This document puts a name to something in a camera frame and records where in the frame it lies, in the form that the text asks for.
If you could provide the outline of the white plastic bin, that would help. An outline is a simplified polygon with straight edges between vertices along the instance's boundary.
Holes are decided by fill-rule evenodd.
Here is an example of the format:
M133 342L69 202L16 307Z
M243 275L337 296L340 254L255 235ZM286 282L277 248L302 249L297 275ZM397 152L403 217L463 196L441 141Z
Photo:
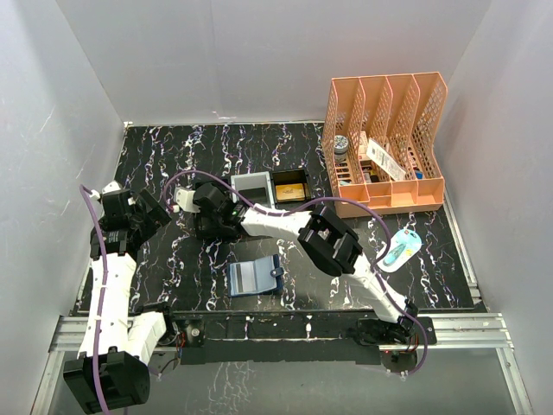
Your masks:
M231 186L238 192L248 188L266 188L269 201L260 205L265 208L275 207L275 196L268 171L231 176Z

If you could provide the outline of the silver card with stripe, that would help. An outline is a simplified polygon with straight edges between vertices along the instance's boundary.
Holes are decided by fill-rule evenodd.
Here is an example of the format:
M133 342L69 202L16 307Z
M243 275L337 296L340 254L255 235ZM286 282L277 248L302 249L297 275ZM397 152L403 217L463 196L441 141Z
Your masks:
M227 266L227 280L230 297L256 294L257 280L253 261L231 263Z

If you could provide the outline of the blue card holder wallet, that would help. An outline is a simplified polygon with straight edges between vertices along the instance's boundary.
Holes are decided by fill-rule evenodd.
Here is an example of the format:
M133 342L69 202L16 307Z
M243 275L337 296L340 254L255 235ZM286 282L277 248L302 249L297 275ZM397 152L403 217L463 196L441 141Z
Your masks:
M284 269L278 254L230 263L226 268L229 297L277 294L283 289Z

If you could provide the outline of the black tray with gold card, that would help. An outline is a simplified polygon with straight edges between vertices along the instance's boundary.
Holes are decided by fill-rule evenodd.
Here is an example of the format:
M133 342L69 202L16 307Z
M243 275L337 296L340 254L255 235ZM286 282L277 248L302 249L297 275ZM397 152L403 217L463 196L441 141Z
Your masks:
M311 178L305 168L273 171L270 179L278 208L305 203L314 198Z

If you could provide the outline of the orange desk file organizer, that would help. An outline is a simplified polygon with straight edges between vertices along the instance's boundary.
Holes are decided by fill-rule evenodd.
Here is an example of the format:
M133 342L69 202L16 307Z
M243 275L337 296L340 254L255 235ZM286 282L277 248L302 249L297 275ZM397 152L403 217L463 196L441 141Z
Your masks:
M321 146L335 208L341 218L436 211L445 179L434 154L448 95L438 72L334 78ZM334 136L349 138L343 163L334 161ZM393 181L366 155L373 138L406 171Z

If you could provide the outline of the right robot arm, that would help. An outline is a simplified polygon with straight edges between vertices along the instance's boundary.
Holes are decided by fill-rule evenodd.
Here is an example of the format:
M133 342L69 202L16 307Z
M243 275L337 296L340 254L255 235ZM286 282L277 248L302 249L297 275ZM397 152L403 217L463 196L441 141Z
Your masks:
M418 308L375 271L358 234L332 208L327 197L291 210L265 207L246 199L221 180L203 182L194 190L175 189L174 207L192 213L206 231L201 238L233 238L240 234L297 242L313 265L330 277L345 276L368 292L376 318L369 336L376 342L405 344L416 333Z

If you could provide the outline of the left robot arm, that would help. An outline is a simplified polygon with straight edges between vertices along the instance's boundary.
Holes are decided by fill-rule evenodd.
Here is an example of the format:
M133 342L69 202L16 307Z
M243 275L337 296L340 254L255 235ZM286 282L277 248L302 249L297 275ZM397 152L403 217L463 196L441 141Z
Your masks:
M108 414L147 402L156 345L168 345L178 335L166 303L146 304L135 316L129 312L137 255L170 217L145 189L135 192L112 181L101 191L82 187L80 192L87 204L98 201L103 213L89 211L90 311L78 355L65 363L63 377L84 413Z

